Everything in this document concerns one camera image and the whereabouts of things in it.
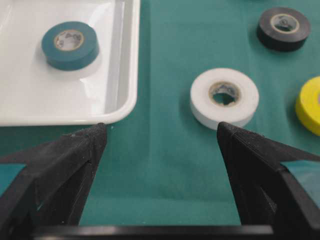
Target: white plastic tray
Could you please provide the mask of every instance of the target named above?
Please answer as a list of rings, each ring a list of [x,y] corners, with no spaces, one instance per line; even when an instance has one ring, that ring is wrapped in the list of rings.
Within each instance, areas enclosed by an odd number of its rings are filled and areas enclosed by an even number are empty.
[[[68,21],[95,29],[89,66],[46,63],[41,40]],[[140,0],[0,0],[0,126],[87,125],[125,118],[137,100]]]

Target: tape roll core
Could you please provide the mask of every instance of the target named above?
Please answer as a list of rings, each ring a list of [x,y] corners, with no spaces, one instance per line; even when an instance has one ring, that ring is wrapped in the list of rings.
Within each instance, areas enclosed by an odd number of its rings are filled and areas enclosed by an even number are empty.
[[[228,104],[216,102],[215,94],[233,98]],[[220,122],[245,126],[259,104],[259,92],[245,74],[230,68],[215,68],[198,76],[190,90],[190,107],[195,118],[204,126],[217,130]]]

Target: teal tape roll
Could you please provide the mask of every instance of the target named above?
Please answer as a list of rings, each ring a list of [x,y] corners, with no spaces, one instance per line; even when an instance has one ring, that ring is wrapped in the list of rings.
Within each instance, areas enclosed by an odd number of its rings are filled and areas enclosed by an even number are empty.
[[[72,71],[92,63],[99,53],[95,30],[79,21],[69,21],[51,28],[42,39],[42,50],[54,68]]]

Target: teal fabric surface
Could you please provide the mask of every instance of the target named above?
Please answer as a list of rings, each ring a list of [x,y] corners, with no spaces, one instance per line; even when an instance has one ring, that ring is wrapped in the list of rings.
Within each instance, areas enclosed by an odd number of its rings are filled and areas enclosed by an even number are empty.
[[[266,9],[304,13],[312,33],[296,52],[266,49],[256,27]],[[251,131],[320,154],[319,137],[296,117],[303,84],[320,75],[320,1],[142,0],[137,105],[108,127],[82,225],[238,225],[216,132],[198,123],[189,92],[202,72],[218,67],[247,74],[260,104]],[[5,155],[81,126],[0,128]]]
[[[0,197],[25,166],[25,164],[0,163]]]
[[[320,162],[300,160],[282,162],[315,204],[320,208]]]

